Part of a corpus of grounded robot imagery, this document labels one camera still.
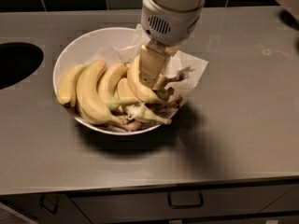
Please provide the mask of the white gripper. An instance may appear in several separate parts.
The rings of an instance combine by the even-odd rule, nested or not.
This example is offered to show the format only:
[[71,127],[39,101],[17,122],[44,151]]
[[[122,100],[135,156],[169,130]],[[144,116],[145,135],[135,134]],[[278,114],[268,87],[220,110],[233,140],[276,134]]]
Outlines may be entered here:
[[143,0],[141,25],[151,37],[139,57],[140,82],[153,88],[178,45],[198,22],[205,0]]

